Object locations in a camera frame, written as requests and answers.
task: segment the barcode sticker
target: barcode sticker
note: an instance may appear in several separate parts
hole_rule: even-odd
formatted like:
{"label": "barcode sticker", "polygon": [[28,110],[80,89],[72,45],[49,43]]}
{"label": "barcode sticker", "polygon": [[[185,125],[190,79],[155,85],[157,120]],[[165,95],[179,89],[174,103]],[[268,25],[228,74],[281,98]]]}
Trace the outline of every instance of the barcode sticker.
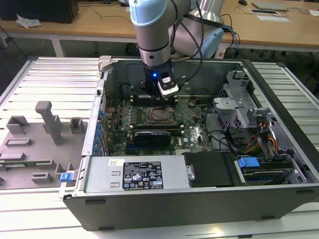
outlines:
{"label": "barcode sticker", "polygon": [[123,166],[124,162],[124,159],[110,159],[109,166]]}

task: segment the white cloth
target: white cloth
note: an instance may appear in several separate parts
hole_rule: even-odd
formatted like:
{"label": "white cloth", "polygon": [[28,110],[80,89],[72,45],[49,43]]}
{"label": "white cloth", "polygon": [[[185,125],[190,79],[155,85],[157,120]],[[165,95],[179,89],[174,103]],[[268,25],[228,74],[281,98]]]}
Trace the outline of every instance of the white cloth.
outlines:
{"label": "white cloth", "polygon": [[42,26],[40,24],[40,21],[37,20],[37,19],[33,19],[33,20],[26,19],[26,18],[23,18],[23,17],[19,16],[18,14],[16,16],[18,17],[18,19],[16,20],[16,23],[18,23],[19,25],[21,25],[21,26],[23,26],[25,28],[35,27],[35,26]]}

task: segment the metal frame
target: metal frame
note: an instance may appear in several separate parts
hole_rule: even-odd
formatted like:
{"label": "metal frame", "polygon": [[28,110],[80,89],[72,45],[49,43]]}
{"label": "metal frame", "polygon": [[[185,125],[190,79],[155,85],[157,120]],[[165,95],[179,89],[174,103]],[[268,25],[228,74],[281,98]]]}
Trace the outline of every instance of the metal frame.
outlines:
{"label": "metal frame", "polygon": [[[17,38],[36,38],[49,39],[52,41],[54,51],[57,57],[65,57],[64,48],[61,40],[72,41],[93,41],[93,42],[123,42],[123,43],[137,43],[137,39],[133,37],[111,37],[111,36],[83,36],[83,35],[64,35],[64,34],[39,34],[39,33],[21,33],[8,32],[11,37]],[[2,38],[6,35],[0,32],[0,45]],[[223,59],[226,49],[230,43],[222,42],[216,51],[215,58]],[[272,46],[272,45],[256,45],[256,44],[240,44],[239,49],[259,49],[259,50],[275,50],[275,51],[298,51],[298,52],[319,52],[319,47],[294,47],[294,46]]]}
{"label": "metal frame", "polygon": [[[231,43],[220,43],[215,54],[215,59],[223,59],[226,49]],[[319,47],[297,47],[297,46],[273,46],[273,45],[257,45],[257,44],[240,44],[239,49],[256,49],[271,51],[298,51],[298,52],[319,52]]]}
{"label": "metal frame", "polygon": [[[73,40],[73,41],[103,41],[103,42],[127,42],[137,43],[136,38],[130,37],[108,37],[108,36],[82,36],[82,35],[63,35],[63,34],[40,34],[40,33],[21,33],[21,32],[8,32],[11,37],[16,38],[36,38],[36,39],[49,39],[52,41],[52,45],[57,57],[65,57],[65,51],[61,40]],[[5,37],[4,32],[0,32],[0,45],[1,39]]]}

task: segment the blue connector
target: blue connector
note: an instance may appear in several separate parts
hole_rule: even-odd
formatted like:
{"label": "blue connector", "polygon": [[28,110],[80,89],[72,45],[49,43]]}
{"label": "blue connector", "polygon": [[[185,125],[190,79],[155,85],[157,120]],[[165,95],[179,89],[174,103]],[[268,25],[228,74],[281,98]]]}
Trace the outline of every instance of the blue connector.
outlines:
{"label": "blue connector", "polygon": [[102,134],[102,133],[101,133],[99,130],[95,131],[95,135],[96,135],[96,136],[101,136],[101,134]]}
{"label": "blue connector", "polygon": [[94,146],[93,146],[93,152],[94,152],[94,153],[97,153],[98,151],[99,151],[98,146],[94,145]]}
{"label": "blue connector", "polygon": [[102,128],[102,125],[101,125],[100,123],[97,123],[97,124],[96,124],[96,128],[101,129],[101,128]]}
{"label": "blue connector", "polygon": [[69,182],[72,182],[73,181],[73,175],[74,173],[62,173],[61,174],[61,177],[60,177],[60,182],[61,183],[69,183]]}
{"label": "blue connector", "polygon": [[94,139],[94,143],[98,144],[100,142],[100,140],[98,138]]}
{"label": "blue connector", "polygon": [[260,164],[255,157],[241,157],[237,160],[239,167],[241,168],[259,168]]}
{"label": "blue connector", "polygon": [[105,113],[102,110],[99,110],[99,117],[104,117]]}

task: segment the power supply label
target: power supply label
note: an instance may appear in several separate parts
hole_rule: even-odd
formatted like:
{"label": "power supply label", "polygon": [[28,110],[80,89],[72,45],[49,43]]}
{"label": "power supply label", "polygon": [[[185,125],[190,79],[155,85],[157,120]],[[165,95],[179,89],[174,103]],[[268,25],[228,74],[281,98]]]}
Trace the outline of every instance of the power supply label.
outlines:
{"label": "power supply label", "polygon": [[148,190],[163,189],[160,162],[136,162],[123,165],[123,189]]}

